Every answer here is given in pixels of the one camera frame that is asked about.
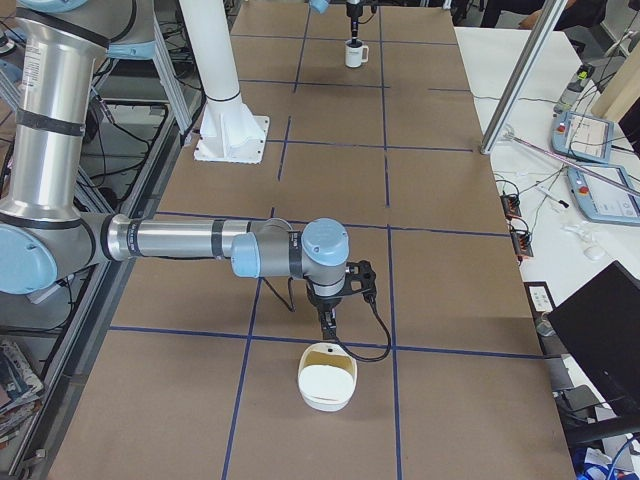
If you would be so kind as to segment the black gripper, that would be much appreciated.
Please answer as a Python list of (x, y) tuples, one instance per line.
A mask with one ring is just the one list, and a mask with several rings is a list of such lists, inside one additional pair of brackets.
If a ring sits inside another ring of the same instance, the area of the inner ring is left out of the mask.
[(359, 19), (361, 17), (361, 4), (347, 3), (346, 14), (350, 19), (350, 29), (352, 31), (357, 31), (359, 26)]
[(336, 307), (340, 304), (341, 298), (321, 296), (316, 292), (315, 287), (316, 285), (311, 280), (306, 280), (307, 299), (316, 309), (318, 320), (321, 324), (323, 340), (330, 341), (337, 337)]

